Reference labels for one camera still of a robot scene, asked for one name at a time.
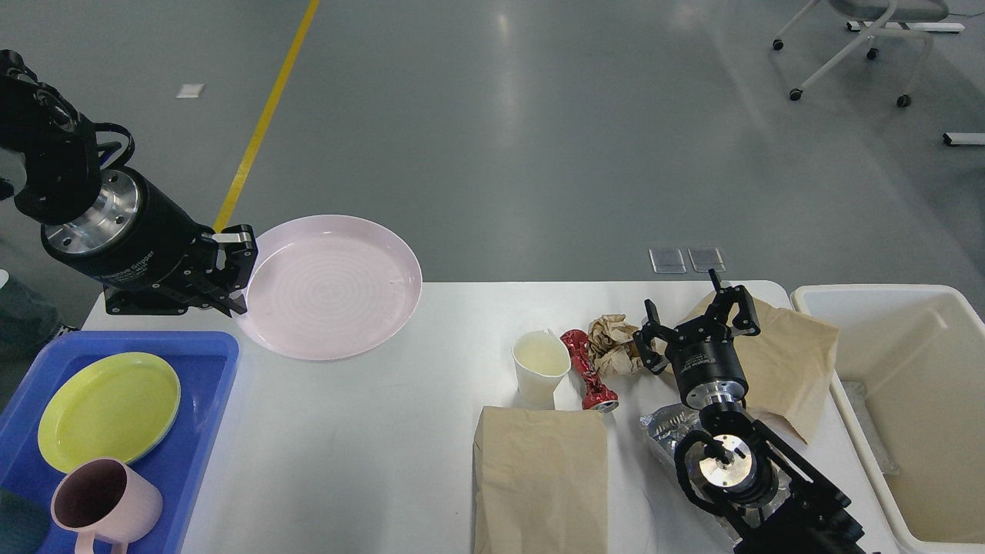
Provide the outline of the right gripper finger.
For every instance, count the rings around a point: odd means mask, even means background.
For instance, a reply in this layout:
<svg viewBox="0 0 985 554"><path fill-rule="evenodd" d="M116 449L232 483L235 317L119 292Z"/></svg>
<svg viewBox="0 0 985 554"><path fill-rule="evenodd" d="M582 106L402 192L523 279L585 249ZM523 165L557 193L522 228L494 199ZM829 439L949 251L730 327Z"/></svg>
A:
<svg viewBox="0 0 985 554"><path fill-rule="evenodd" d="M655 340L661 340L672 345L678 340L678 329L665 326L661 323L657 306L652 299L645 299L645 319L641 323L640 329L633 333L633 342L643 367L651 375L660 375L662 372L670 371L675 374L676 369L672 364L672 359L664 353L660 353L654 346Z"/></svg>
<svg viewBox="0 0 985 554"><path fill-rule="evenodd" d="M699 336L706 342L732 342L740 336L761 333L754 298L745 286L726 286L718 272L708 270L714 296L699 317Z"/></svg>

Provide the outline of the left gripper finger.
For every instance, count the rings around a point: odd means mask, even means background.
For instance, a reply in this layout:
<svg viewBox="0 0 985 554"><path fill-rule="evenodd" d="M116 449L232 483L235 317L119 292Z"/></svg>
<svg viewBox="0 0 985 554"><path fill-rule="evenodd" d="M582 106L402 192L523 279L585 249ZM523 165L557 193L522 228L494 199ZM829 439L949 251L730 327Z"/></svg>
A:
<svg viewBox="0 0 985 554"><path fill-rule="evenodd" d="M105 310L109 315L183 315L190 308L215 309L226 316L246 312L244 299L233 298L249 280L221 279L218 283L197 277L190 282L164 281L138 290L103 281Z"/></svg>
<svg viewBox="0 0 985 554"><path fill-rule="evenodd" d="M184 255L184 278L206 297L232 297L247 284L259 249L250 225L216 232L200 225Z"/></svg>

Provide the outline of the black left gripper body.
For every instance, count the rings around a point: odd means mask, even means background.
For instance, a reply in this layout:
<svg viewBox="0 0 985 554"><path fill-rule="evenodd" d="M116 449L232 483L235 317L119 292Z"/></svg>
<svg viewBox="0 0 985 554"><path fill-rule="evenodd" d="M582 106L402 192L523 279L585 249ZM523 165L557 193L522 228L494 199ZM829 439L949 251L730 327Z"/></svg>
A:
<svg viewBox="0 0 985 554"><path fill-rule="evenodd" d="M208 230L134 169L106 169L101 189L81 216L43 225L40 239L57 260L105 286L150 289L182 262L215 262Z"/></svg>

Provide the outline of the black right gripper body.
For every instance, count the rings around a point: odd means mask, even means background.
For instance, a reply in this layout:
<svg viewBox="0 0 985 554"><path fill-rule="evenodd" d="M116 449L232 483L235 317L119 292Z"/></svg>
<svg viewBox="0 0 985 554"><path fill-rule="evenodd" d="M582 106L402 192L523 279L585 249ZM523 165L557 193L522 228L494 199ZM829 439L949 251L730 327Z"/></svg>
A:
<svg viewBox="0 0 985 554"><path fill-rule="evenodd" d="M711 404L743 405L749 386L733 338L678 335L667 344L676 388L683 405L703 409Z"/></svg>

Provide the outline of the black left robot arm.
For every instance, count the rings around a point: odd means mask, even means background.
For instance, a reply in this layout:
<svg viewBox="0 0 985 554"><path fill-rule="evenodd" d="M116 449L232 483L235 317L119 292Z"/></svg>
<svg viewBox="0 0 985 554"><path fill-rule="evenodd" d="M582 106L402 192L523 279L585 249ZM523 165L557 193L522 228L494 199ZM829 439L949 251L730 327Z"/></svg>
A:
<svg viewBox="0 0 985 554"><path fill-rule="evenodd" d="M250 225L194 221L129 167L128 129L91 122L8 49L1 95L2 151L14 171L2 197L40 224L53 259L102 285L109 315L246 313L259 255Z"/></svg>

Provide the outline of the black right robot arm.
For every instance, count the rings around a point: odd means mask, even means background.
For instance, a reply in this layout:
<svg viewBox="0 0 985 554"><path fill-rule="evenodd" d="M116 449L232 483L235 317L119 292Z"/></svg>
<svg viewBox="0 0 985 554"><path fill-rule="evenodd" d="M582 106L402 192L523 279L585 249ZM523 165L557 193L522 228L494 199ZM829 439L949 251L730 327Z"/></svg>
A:
<svg viewBox="0 0 985 554"><path fill-rule="evenodd" d="M714 270L710 281L704 313L668 327L647 299L633 334L644 367L668 369L679 390L678 403L640 418L651 452L735 553L858 553L864 529L847 495L746 409L734 340L760 333L752 295Z"/></svg>

